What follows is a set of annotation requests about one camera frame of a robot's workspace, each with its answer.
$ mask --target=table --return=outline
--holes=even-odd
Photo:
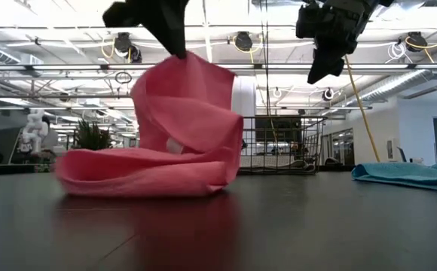
[[[0,270],[434,270],[437,192],[349,173],[240,176],[205,199],[66,196],[0,176]]]

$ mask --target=pink towel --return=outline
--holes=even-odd
[[[131,96],[140,148],[69,151],[65,190],[85,196],[205,196],[235,179],[243,119],[231,111],[234,74],[188,53],[149,69]]]

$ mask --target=white wall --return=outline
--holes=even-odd
[[[390,99],[389,102],[374,104],[372,110],[365,112],[380,161],[388,162],[387,141],[394,139],[397,145],[401,144],[399,140],[397,101],[396,99]],[[353,129],[355,164],[376,162],[364,120],[359,110],[351,111],[346,116],[346,120],[327,120],[323,134],[328,135],[350,128]],[[395,157],[399,156],[396,148],[393,149],[393,152]]]
[[[239,76],[235,77],[234,86],[232,89],[232,111],[244,117],[255,116],[255,79],[254,77]],[[255,120],[243,120],[244,129],[254,129]],[[246,141],[248,148],[242,150],[242,154],[250,155],[255,151],[255,132],[243,132],[243,138]]]
[[[406,157],[423,158],[425,165],[436,163],[435,127],[437,101],[399,100],[399,135]]]

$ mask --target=blue cloth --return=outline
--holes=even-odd
[[[373,181],[437,190],[437,164],[363,163],[352,172],[357,181]]]

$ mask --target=cable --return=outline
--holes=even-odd
[[[105,53],[105,49],[103,48],[103,45],[101,46],[101,53],[103,54],[104,57],[106,58],[112,58],[113,54],[115,53],[115,38],[113,38],[113,44],[112,44],[112,54],[111,55],[107,55]]]
[[[261,43],[259,44],[259,46],[257,46],[257,48],[256,48],[255,50],[244,51],[244,50],[241,50],[239,47],[237,47],[237,46],[235,45],[235,39],[236,39],[236,38],[237,38],[237,36],[234,36],[234,37],[232,38],[232,43],[234,44],[235,49],[239,50],[239,51],[242,52],[242,53],[255,53],[255,52],[257,52],[259,49],[261,49],[261,48],[263,47],[262,42],[264,41],[264,38],[261,37]]]
[[[428,49],[424,49],[424,53],[426,53],[426,55],[428,56],[428,58],[431,61],[431,63],[435,62],[435,60],[432,59],[431,54],[429,53]]]
[[[366,117],[364,108],[362,107],[361,98],[359,97],[356,84],[354,83],[353,73],[351,72],[351,66],[349,64],[349,59],[347,58],[347,55],[346,55],[346,64],[347,64],[347,72],[349,73],[349,79],[351,80],[351,86],[353,86],[354,95],[356,95],[357,103],[359,105],[359,108],[361,109],[362,119],[364,120],[364,125],[366,126],[366,131],[368,132],[369,140],[371,141],[372,150],[374,152],[374,155],[376,156],[376,161],[380,163],[379,154],[377,154],[376,144],[374,143],[371,130],[369,129],[368,118]]]
[[[408,41],[409,38],[410,38],[410,37],[407,37],[407,38],[405,39],[405,43],[406,43],[407,45],[412,46],[412,47],[415,47],[415,48],[419,48],[419,49],[431,49],[431,48],[435,48],[435,47],[437,47],[437,44],[435,44],[435,45],[430,45],[430,46],[419,46],[419,45],[415,45],[415,44],[412,44],[412,43],[410,43],[410,42]]]

